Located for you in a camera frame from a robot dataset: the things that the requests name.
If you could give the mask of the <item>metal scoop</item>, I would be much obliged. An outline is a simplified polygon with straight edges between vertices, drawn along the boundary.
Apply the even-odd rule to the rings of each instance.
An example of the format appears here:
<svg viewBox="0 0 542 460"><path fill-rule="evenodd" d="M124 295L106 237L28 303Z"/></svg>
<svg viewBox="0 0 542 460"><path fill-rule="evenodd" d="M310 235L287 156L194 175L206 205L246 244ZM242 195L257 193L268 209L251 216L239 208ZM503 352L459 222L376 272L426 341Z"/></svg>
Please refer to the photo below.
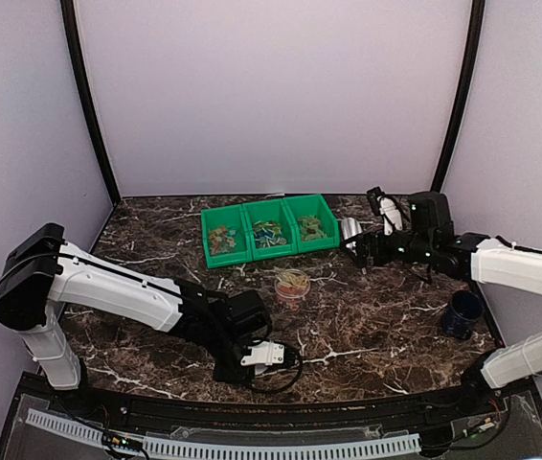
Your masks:
<svg viewBox="0 0 542 460"><path fill-rule="evenodd" d="M359 233L363 233L360 222L355 218L343 218L340 222L340 230L341 230L341 240L345 238L349 238ZM356 252L344 251L344 250L342 250L342 252L346 254L352 260L352 262L356 265L356 267L360 270L356 262ZM361 272L363 274L366 274L367 270L361 271Z"/></svg>

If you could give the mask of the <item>green three-compartment bin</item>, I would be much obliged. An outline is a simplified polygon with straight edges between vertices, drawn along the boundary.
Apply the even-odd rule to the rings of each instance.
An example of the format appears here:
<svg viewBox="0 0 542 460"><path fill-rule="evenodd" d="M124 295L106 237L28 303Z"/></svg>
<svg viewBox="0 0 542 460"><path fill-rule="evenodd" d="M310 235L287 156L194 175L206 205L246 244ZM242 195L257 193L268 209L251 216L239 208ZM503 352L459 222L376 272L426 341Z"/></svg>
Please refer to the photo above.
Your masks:
<svg viewBox="0 0 542 460"><path fill-rule="evenodd" d="M289 257L339 246L337 218L322 195L297 195L201 212L208 268Z"/></svg>

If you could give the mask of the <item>white jar lid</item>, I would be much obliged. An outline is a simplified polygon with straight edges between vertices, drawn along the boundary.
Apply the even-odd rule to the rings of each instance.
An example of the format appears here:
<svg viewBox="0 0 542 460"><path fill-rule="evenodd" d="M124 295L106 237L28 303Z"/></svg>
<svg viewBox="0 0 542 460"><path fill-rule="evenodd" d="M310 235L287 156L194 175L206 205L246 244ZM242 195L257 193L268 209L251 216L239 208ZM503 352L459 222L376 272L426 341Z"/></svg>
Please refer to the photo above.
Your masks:
<svg viewBox="0 0 542 460"><path fill-rule="evenodd" d="M279 367L277 365L264 365L264 364L255 364L252 367L254 378L262 378L265 376L273 375L275 372L279 370Z"/></svg>

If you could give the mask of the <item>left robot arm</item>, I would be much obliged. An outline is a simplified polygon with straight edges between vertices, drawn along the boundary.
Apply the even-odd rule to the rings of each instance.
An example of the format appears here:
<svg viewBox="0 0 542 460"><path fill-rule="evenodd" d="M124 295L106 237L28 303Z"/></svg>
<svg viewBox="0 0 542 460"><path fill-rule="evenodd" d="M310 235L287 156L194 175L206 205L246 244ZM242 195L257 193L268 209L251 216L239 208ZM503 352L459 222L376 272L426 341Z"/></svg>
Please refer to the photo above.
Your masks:
<svg viewBox="0 0 542 460"><path fill-rule="evenodd" d="M78 304L146 325L204 348L214 378L249 387L254 377L285 362L283 345L257 338L272 329L254 290L238 295L181 279L156 278L104 261L63 238L47 223L8 256L0 277L0 324L19 333L49 383L80 418L100 409L84 383L84 365L56 318L59 304Z"/></svg>

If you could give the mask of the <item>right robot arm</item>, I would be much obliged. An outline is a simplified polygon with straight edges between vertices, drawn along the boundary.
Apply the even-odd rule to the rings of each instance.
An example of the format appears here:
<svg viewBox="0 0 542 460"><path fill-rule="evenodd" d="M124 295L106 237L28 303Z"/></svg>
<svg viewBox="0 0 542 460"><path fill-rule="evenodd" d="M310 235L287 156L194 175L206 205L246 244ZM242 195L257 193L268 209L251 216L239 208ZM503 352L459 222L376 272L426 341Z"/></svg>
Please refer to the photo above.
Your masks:
<svg viewBox="0 0 542 460"><path fill-rule="evenodd" d="M457 235L447 197L419 192L398 200L380 188L367 193L382 229L365 231L354 218L342 219L341 249L360 268L391 262L424 264L452 279L515 288L542 296L542 249L497 236ZM490 399L490 389L542 373L542 332L478 358L463 373L453 406L464 416L476 414Z"/></svg>

